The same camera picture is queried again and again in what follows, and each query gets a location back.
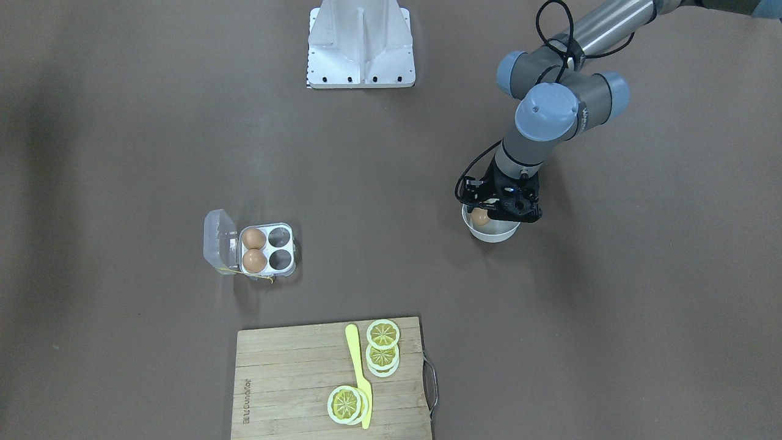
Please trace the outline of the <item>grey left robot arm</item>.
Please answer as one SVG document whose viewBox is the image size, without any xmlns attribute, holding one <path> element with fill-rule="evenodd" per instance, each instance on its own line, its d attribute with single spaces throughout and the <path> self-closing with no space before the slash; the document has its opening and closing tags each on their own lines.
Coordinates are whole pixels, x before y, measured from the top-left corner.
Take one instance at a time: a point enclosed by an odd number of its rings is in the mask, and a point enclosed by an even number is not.
<svg viewBox="0 0 782 440">
<path fill-rule="evenodd" d="M 607 1 L 570 21 L 566 31 L 543 37 L 533 52 L 513 52 L 497 69 L 498 86 L 519 100 L 511 128 L 498 142 L 479 183 L 471 183 L 471 202 L 488 218 L 536 222 L 539 168 L 556 145 L 622 114 L 629 86 L 615 72 L 582 72 L 592 59 L 618 50 L 634 32 L 657 16 L 677 9 L 679 1 Z"/>
</svg>

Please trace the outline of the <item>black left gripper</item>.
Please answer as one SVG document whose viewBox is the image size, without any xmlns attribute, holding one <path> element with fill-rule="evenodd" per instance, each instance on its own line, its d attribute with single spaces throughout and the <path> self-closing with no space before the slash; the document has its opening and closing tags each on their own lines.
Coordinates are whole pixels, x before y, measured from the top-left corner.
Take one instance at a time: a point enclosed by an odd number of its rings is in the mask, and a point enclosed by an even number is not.
<svg viewBox="0 0 782 440">
<path fill-rule="evenodd" d="M 489 197 L 496 199 L 488 208 L 492 220 L 534 223 L 543 215 L 539 206 L 539 175 L 529 178 L 510 178 L 496 164 L 487 170 L 492 190 Z"/>
</svg>

